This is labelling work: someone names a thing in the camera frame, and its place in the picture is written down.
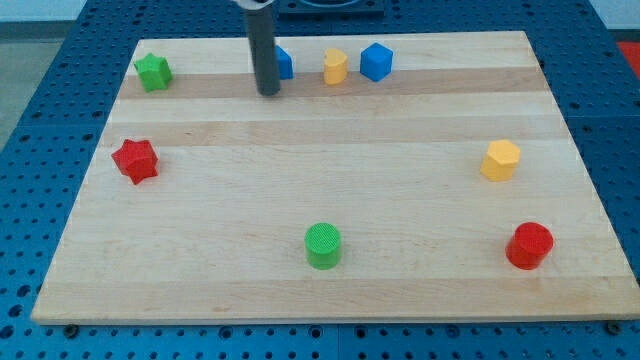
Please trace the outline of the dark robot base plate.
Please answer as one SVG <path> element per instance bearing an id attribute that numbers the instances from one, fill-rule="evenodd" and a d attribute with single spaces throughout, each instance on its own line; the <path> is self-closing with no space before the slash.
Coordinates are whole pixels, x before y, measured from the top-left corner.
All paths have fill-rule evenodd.
<path id="1" fill-rule="evenodd" d="M 314 16 L 383 16 L 385 0 L 280 0 L 278 17 L 296 19 Z"/>

